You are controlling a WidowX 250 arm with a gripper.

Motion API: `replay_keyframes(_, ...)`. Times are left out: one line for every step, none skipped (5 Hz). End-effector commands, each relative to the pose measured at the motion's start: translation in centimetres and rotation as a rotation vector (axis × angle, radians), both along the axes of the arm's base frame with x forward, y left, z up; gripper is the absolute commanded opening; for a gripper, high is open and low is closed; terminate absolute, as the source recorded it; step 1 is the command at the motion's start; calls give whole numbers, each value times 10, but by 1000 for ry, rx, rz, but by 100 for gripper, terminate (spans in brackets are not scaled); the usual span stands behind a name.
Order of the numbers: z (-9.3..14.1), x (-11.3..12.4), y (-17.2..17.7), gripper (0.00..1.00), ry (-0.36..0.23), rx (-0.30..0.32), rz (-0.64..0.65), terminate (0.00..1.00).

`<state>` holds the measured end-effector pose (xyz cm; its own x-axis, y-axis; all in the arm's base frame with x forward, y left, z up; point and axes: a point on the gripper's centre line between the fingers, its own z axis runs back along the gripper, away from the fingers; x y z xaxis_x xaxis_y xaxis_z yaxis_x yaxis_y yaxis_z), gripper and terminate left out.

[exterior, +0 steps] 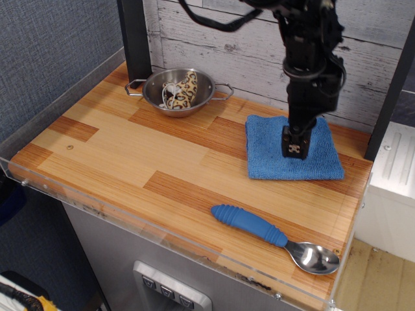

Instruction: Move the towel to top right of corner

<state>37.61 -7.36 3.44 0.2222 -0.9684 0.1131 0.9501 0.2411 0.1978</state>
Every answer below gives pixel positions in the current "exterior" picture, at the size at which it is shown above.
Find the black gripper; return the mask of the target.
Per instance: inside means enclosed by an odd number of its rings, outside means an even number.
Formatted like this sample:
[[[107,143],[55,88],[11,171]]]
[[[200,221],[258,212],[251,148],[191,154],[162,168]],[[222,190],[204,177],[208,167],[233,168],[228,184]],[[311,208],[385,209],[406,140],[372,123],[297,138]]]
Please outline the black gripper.
[[[287,86],[289,126],[284,126],[282,131],[282,155],[304,160],[309,153],[310,130],[316,118],[337,109],[346,68],[344,60],[332,54],[319,60],[313,70],[294,67],[287,60],[283,62],[283,70],[290,82]]]

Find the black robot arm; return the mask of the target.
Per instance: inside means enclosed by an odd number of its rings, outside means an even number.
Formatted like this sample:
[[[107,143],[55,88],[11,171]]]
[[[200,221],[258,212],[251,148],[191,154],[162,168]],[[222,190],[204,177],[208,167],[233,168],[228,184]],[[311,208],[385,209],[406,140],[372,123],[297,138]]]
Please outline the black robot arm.
[[[289,77],[289,123],[283,127],[283,157],[305,159],[317,116],[335,111],[346,81],[342,58],[335,47],[344,27],[338,22],[334,1],[248,1],[269,10],[279,23],[285,46],[283,71]]]

